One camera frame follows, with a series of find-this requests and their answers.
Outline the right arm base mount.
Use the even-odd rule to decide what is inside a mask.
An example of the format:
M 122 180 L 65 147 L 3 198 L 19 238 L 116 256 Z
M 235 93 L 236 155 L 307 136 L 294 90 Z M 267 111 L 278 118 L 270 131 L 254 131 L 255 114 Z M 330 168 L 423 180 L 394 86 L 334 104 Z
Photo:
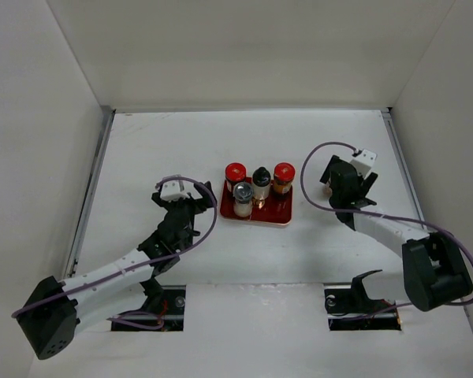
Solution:
M 381 269 L 364 272 L 350 283 L 328 284 L 324 288 L 328 327 L 332 332 L 400 331 L 397 309 L 388 309 L 394 302 L 372 299 L 367 295 L 363 280 Z

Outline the red lid chili sauce jar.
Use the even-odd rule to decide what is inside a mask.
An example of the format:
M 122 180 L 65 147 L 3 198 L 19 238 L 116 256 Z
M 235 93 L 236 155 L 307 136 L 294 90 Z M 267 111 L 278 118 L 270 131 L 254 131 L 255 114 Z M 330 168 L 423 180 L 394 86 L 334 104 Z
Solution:
M 225 186 L 227 191 L 232 194 L 234 187 L 244 182 L 247 177 L 247 169 L 240 162 L 229 163 L 225 167 Z

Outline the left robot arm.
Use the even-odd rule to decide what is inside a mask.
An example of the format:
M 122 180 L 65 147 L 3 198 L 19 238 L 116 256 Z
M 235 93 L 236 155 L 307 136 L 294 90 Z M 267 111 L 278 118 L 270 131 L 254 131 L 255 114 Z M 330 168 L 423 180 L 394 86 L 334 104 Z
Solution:
M 198 198 L 184 189 L 188 181 L 199 193 Z M 39 360 L 59 354 L 94 323 L 106 319 L 122 323 L 127 313 L 158 310 L 162 288 L 157 276 L 207 238 L 207 234 L 196 231 L 195 218 L 209 209 L 216 210 L 217 199 L 209 181 L 183 176 L 162 179 L 151 198 L 166 214 L 138 247 L 83 275 L 64 280 L 48 276 L 13 313 Z

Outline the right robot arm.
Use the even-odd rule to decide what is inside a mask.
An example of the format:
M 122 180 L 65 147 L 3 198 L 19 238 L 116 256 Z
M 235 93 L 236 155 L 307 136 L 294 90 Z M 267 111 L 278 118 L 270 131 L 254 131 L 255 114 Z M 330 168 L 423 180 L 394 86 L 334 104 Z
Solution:
M 460 248 L 449 237 L 362 213 L 364 207 L 376 205 L 367 193 L 377 178 L 374 172 L 363 177 L 353 163 L 334 155 L 320 182 L 331 189 L 329 204 L 342 224 L 401 258 L 404 292 L 417 309 L 426 312 L 471 294 L 473 283 Z

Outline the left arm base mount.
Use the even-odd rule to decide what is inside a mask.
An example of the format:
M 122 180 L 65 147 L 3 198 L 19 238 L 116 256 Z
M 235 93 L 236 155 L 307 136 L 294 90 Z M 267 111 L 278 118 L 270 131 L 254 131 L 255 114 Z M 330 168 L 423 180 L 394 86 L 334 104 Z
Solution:
M 186 306 L 186 286 L 165 286 L 162 293 L 147 299 L 138 310 L 120 315 L 112 321 L 112 332 L 182 332 Z

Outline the clear lid white shaker bottle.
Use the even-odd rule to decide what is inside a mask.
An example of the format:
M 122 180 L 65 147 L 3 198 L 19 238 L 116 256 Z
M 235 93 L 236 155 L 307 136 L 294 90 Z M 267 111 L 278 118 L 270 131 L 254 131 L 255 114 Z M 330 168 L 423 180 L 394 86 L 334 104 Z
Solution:
M 252 212 L 254 191 L 250 183 L 241 182 L 233 188 L 233 211 L 238 217 L 249 217 Z

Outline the black cap white bottle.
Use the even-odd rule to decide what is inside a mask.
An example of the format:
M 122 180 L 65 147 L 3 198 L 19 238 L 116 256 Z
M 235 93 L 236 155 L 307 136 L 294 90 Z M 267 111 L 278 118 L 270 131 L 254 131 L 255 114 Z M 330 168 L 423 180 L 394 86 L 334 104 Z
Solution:
M 253 197 L 257 201 L 266 200 L 270 193 L 271 174 L 264 166 L 257 168 L 251 178 Z

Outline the silver lid glass jar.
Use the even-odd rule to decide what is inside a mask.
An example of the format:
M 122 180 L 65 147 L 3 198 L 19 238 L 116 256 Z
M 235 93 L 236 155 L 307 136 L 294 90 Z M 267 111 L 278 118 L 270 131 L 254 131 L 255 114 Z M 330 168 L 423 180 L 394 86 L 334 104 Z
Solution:
M 328 185 L 325 186 L 325 192 L 326 192 L 326 195 L 327 195 L 328 197 L 330 197 L 330 196 L 332 195 L 332 193 L 333 193 L 331 187 L 328 186 Z

